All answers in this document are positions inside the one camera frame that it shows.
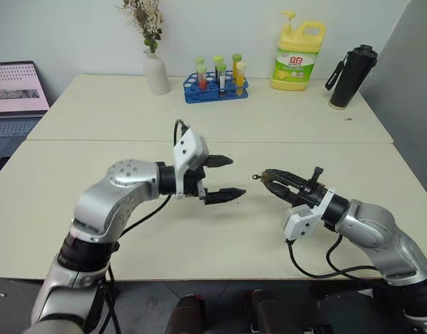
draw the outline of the white table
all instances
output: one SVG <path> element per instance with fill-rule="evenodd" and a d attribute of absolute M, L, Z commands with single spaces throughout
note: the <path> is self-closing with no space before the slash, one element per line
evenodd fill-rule
<path fill-rule="evenodd" d="M 200 104 L 185 103 L 182 82 L 170 78 L 171 92 L 155 96 L 145 77 L 78 76 L 28 139 L 171 141 L 182 118 L 209 143 L 392 142 L 359 93 L 345 111 L 328 106 L 324 81 L 288 92 L 249 79 L 247 99 Z"/>
<path fill-rule="evenodd" d="M 235 163 L 207 170 L 211 191 L 247 190 L 239 200 L 204 206 L 194 198 L 171 200 L 158 215 L 121 239 L 112 256 L 120 280 L 303 278 L 288 259 L 281 222 L 288 204 L 251 176 L 265 168 L 309 177 L 337 193 L 382 205 L 427 256 L 427 195 L 390 144 L 209 143 L 212 154 Z M 0 277 L 44 278 L 68 233 L 80 194 L 124 158 L 171 163 L 171 144 L 126 141 L 27 141 L 0 173 Z M 144 203 L 130 223 L 156 208 Z M 337 235 L 319 227 L 298 241 L 299 263 L 329 272 L 325 251 Z M 335 252 L 339 267 L 370 264 L 345 241 Z M 372 276 L 372 271 L 359 273 Z"/>

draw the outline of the laptop screen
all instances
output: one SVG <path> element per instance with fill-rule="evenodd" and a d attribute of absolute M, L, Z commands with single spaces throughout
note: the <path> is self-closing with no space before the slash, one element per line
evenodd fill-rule
<path fill-rule="evenodd" d="M 0 63 L 0 113 L 49 110 L 32 61 Z"/>

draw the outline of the dried flower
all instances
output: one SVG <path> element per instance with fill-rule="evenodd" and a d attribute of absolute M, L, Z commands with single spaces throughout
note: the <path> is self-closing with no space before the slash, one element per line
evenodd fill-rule
<path fill-rule="evenodd" d="M 161 24 L 164 21 L 158 6 L 159 0 L 123 0 L 123 10 L 143 35 L 143 43 L 150 47 L 152 54 L 156 52 L 157 40 L 161 39 Z"/>

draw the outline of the yellow test tube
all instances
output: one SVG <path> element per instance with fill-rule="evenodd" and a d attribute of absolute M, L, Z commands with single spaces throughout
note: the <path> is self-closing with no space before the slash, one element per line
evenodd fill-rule
<path fill-rule="evenodd" d="M 233 60 L 233 80 L 236 80 L 236 63 L 242 60 L 242 56 L 240 54 L 234 54 L 232 56 Z"/>
<path fill-rule="evenodd" d="M 238 87 L 244 86 L 244 75 L 246 72 L 246 63 L 244 61 L 238 61 L 236 63 L 236 95 L 241 96 L 243 89 Z"/>

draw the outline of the laptop keyboard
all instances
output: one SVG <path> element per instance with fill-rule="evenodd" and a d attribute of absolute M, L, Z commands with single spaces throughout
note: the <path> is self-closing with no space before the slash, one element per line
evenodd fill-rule
<path fill-rule="evenodd" d="M 27 136 L 39 120 L 2 120 L 0 137 Z"/>

